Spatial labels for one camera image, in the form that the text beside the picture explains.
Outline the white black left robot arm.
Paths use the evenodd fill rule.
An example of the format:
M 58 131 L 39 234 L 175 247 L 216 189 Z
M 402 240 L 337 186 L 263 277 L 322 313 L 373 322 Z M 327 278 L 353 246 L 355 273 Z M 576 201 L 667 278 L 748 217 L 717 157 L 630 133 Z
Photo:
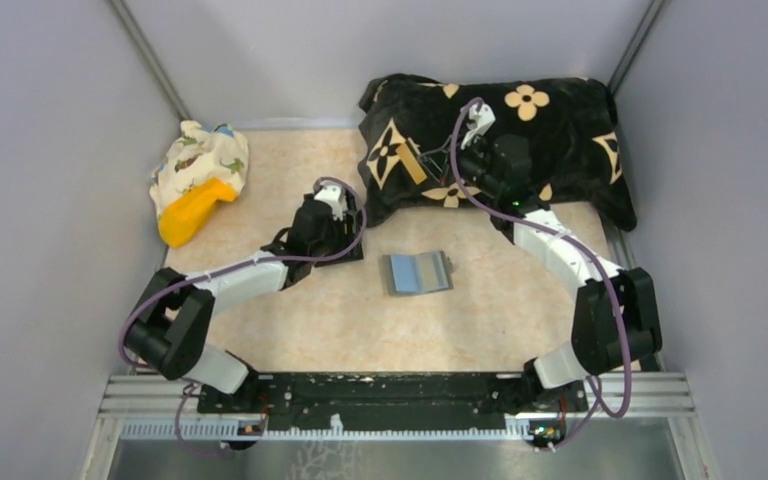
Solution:
M 215 270 L 183 274 L 158 270 L 144 289 L 120 334 L 124 355 L 168 380 L 184 379 L 220 392 L 237 414 L 252 411 L 260 399 L 254 369 L 237 356 L 209 345 L 214 316 L 261 295 L 281 292 L 319 266 L 362 256 L 367 223 L 353 199 L 305 196 L 291 226 L 250 257 Z

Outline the grey card holder wallet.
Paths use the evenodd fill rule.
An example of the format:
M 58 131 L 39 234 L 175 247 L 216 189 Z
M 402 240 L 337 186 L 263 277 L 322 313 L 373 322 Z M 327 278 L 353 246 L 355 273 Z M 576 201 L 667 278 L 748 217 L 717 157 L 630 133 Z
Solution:
M 442 250 L 381 257 L 383 284 L 390 296 L 409 297 L 452 290 L 452 262 Z

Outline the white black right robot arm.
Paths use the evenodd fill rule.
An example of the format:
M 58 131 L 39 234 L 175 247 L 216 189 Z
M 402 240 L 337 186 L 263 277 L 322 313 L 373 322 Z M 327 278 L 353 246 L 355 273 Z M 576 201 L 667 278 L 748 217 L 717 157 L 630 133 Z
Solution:
M 529 183 L 533 167 L 525 138 L 457 141 L 421 154 L 419 162 L 433 179 L 450 180 L 447 192 L 485 210 L 514 246 L 540 258 L 574 298 L 569 340 L 523 367 L 529 408 L 548 412 L 561 400 L 562 388 L 661 350 L 653 278 L 640 267 L 625 269 L 598 255 L 563 225 Z

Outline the gold card black stripe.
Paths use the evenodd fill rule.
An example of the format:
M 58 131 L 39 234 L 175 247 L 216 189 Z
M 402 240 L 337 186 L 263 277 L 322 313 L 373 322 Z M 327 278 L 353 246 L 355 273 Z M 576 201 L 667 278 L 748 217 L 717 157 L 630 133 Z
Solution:
M 419 161 L 418 154 L 412 142 L 407 140 L 406 142 L 399 144 L 396 148 L 396 152 L 411 180 L 416 185 L 424 183 L 427 180 L 428 175 Z

